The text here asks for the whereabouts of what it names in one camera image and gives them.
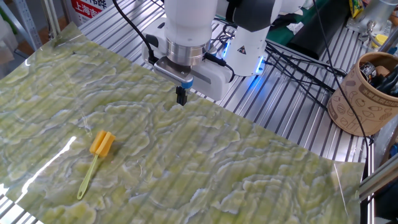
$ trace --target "blue led light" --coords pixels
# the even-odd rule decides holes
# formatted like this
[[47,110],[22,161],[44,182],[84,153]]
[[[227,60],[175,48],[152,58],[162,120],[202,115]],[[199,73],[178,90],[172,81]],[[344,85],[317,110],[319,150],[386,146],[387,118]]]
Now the blue led light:
[[225,58],[225,56],[226,56],[226,52],[228,51],[228,47],[229,47],[229,44],[230,44],[231,42],[228,42],[227,44],[226,44],[226,47],[225,47],[225,50],[224,50],[224,52],[223,52],[223,58]]
[[260,70],[261,64],[262,64],[262,59],[264,59],[264,56],[262,56],[260,58],[259,64],[257,65],[256,73],[262,73],[262,70]]

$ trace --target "paper cup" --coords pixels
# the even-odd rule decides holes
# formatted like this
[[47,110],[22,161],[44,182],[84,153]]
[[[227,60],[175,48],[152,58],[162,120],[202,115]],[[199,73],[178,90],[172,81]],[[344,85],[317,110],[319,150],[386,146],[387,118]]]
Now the paper cup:
[[[365,134],[376,134],[398,114],[398,98],[389,96],[373,88],[359,71],[359,64],[371,62],[375,67],[384,66],[392,71],[398,58],[391,54],[372,52],[363,55],[345,77],[341,87],[361,120]],[[358,120],[349,108],[339,88],[328,102],[330,118],[344,131],[363,136]]]

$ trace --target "plastic sheet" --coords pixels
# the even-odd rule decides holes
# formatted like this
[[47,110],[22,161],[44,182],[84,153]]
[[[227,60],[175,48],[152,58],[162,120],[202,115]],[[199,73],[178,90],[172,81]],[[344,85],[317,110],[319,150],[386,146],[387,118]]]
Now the plastic sheet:
[[[359,223],[335,162],[87,40],[70,24],[0,81],[0,185],[44,223]],[[82,200],[100,130],[116,135]]]

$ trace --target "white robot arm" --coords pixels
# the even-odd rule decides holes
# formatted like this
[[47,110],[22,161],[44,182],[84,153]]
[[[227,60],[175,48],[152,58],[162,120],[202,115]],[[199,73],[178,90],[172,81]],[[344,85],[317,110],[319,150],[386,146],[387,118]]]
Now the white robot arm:
[[[226,63],[241,76],[262,73],[265,38],[280,11],[294,12],[305,0],[165,0],[167,18],[160,18],[144,31],[159,58],[155,73],[177,86],[177,102],[184,105],[185,90],[194,88],[214,100],[229,89],[232,72],[224,61],[209,60],[211,23],[217,15],[237,26],[235,38],[223,54]],[[148,59],[148,48],[142,45]]]

